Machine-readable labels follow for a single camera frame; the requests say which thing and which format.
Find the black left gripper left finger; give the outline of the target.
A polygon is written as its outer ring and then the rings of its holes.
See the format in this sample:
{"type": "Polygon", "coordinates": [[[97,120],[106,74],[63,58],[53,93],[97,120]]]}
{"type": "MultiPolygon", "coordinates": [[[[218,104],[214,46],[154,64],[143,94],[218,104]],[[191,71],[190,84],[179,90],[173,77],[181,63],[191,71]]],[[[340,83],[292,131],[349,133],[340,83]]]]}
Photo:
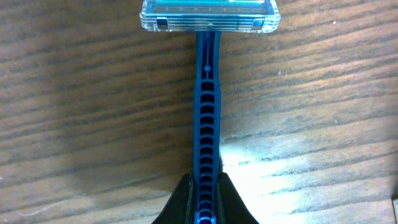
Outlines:
{"type": "Polygon", "coordinates": [[[193,224],[194,214],[194,179],[184,174],[152,224],[193,224]]]}

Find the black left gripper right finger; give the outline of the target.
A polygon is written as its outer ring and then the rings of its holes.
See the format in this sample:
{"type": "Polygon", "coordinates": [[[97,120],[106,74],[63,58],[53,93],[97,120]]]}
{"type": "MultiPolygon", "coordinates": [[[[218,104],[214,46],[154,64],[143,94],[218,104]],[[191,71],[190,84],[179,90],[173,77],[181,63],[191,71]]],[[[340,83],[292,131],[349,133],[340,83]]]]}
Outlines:
{"type": "Polygon", "coordinates": [[[216,185],[218,224],[259,224],[245,206],[227,173],[220,173],[216,185]]]}

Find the blue disposable razor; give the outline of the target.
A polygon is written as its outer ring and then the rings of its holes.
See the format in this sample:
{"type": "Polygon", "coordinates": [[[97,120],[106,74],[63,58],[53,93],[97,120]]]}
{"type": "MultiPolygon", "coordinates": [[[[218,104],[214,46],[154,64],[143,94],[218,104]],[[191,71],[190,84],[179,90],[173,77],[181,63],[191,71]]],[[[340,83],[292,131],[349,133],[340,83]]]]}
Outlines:
{"type": "Polygon", "coordinates": [[[193,96],[193,224],[217,224],[220,168],[220,40],[224,32],[271,33],[280,22],[275,0],[144,0],[141,26],[151,32],[196,33],[193,96]]]}

